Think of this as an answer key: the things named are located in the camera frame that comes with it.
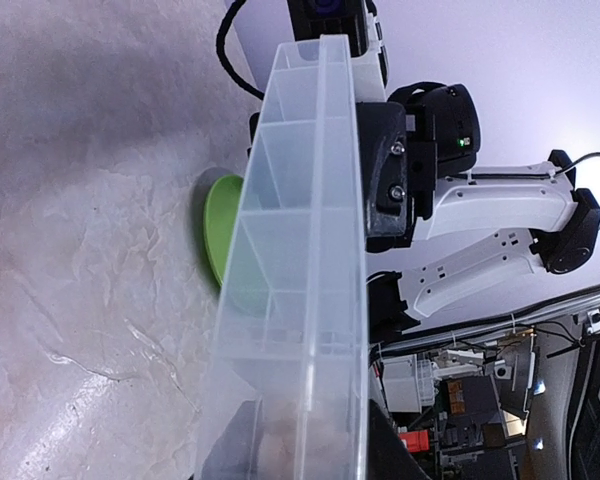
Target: screw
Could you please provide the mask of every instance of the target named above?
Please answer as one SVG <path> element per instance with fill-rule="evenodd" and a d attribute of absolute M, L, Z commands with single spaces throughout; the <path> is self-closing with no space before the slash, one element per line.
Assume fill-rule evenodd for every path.
<path fill-rule="evenodd" d="M 395 200 L 396 202 L 401 202 L 402 200 L 404 200 L 405 196 L 404 189 L 400 185 L 394 185 L 389 190 L 389 196 L 392 200 Z"/>
<path fill-rule="evenodd" d="M 402 155 L 404 153 L 404 145 L 400 142 L 396 142 L 391 146 L 391 155 Z"/>

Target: black bracket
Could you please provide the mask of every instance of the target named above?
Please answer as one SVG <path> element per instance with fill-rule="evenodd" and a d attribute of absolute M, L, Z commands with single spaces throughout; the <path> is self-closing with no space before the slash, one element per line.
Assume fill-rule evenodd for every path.
<path fill-rule="evenodd" d="M 407 196 L 405 111 L 396 103 L 356 105 L 368 240 L 404 235 L 413 223 Z"/>
<path fill-rule="evenodd" d="M 422 105 L 406 105 L 405 110 L 409 195 L 413 198 L 414 216 L 429 220 L 433 215 L 434 192 L 438 178 L 435 115 Z"/>
<path fill-rule="evenodd" d="M 531 230 L 535 239 L 531 252 L 540 255 L 547 271 L 556 275 L 572 272 L 591 258 L 600 229 L 600 206 L 591 191 L 580 188 L 572 195 L 578 206 L 562 231 Z"/>
<path fill-rule="evenodd" d="M 364 55 L 369 48 L 363 0 L 287 0 L 287 5 L 296 41 L 344 34 L 349 37 L 352 57 Z"/>
<path fill-rule="evenodd" d="M 402 332 L 420 325 L 405 313 L 407 302 L 400 298 L 399 272 L 383 272 L 367 284 L 369 343 L 393 342 Z"/>

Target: clear plastic organizer box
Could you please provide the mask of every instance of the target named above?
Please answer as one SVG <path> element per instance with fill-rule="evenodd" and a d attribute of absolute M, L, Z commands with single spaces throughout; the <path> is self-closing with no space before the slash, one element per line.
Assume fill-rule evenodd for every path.
<path fill-rule="evenodd" d="M 359 165 L 347 38 L 281 45 L 225 273 L 196 480 L 365 477 Z"/>

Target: orange object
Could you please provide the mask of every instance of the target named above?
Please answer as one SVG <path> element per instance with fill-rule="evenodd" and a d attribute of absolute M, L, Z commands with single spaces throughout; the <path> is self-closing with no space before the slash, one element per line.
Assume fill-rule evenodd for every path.
<path fill-rule="evenodd" d="M 404 443 L 410 453 L 429 451 L 429 432 L 420 430 L 418 432 L 401 433 L 400 440 Z"/>
<path fill-rule="evenodd" d="M 466 408 L 464 404 L 464 391 L 462 390 L 462 380 L 456 380 L 447 384 L 449 387 L 449 402 L 451 403 L 452 415 L 464 415 Z"/>

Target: red component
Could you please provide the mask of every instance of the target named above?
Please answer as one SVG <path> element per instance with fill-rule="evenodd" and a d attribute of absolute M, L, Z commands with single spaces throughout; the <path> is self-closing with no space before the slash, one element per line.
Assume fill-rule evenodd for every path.
<path fill-rule="evenodd" d="M 420 453 L 429 451 L 429 432 L 420 430 L 419 432 L 401 433 L 400 440 L 404 443 L 410 453 Z"/>

